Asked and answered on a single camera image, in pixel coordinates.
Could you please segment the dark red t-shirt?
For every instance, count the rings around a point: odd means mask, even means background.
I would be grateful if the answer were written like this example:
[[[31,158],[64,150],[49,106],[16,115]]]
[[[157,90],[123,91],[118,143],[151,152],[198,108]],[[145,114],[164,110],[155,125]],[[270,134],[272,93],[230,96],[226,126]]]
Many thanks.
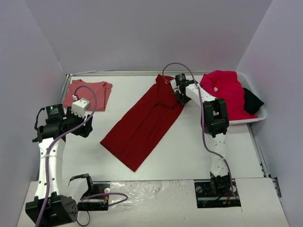
[[[118,121],[100,144],[136,171],[180,116],[184,106],[158,75],[142,98]]]

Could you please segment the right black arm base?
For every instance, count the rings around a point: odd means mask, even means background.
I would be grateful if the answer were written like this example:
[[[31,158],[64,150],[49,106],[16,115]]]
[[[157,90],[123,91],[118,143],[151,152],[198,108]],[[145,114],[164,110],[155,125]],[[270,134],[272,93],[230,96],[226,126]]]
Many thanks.
[[[229,177],[195,180],[196,205],[199,209],[240,207],[241,201],[234,179]]]

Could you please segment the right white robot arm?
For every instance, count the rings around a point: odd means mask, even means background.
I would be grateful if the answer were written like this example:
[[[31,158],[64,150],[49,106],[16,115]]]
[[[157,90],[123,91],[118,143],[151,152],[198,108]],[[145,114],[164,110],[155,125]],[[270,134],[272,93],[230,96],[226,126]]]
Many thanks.
[[[197,81],[187,79],[184,73],[176,75],[171,85],[173,94],[181,104],[194,101],[201,107],[202,140],[211,156],[210,190],[215,195],[221,195],[231,185],[225,148],[229,127],[226,101],[209,94]]]

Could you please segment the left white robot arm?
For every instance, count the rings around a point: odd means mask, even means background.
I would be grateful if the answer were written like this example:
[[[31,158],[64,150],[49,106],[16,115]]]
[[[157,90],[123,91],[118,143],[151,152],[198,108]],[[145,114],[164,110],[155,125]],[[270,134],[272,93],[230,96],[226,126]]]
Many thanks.
[[[92,115],[86,115],[88,102],[75,103],[64,110],[62,104],[43,107],[46,124],[34,125],[37,137],[32,140],[40,149],[38,186],[33,201],[26,203],[26,214],[37,227],[56,227],[75,222],[82,197],[94,195],[95,185],[89,174],[76,175],[64,185],[63,152],[66,135],[86,138],[92,132]]]

